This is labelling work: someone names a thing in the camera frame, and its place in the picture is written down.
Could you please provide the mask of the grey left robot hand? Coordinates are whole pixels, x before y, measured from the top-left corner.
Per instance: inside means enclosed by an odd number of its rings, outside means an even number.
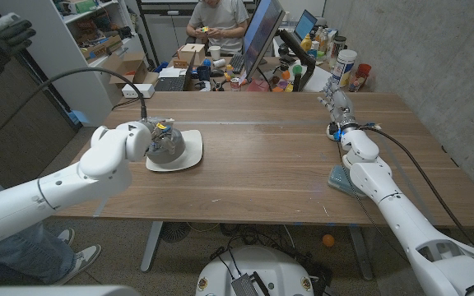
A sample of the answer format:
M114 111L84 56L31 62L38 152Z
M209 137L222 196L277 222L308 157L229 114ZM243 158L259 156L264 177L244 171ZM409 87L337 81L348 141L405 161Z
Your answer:
M149 117L143 121L151 132L151 145L149 151L175 153L172 118Z

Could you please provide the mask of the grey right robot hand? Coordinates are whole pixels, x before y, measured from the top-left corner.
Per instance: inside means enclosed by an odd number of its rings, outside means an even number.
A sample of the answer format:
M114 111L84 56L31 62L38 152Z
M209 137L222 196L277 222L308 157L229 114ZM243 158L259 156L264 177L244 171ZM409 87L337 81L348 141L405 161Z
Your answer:
M331 120L340 129L359 127L351 99L331 77L323 87L323 96L319 96L318 101L328 110Z

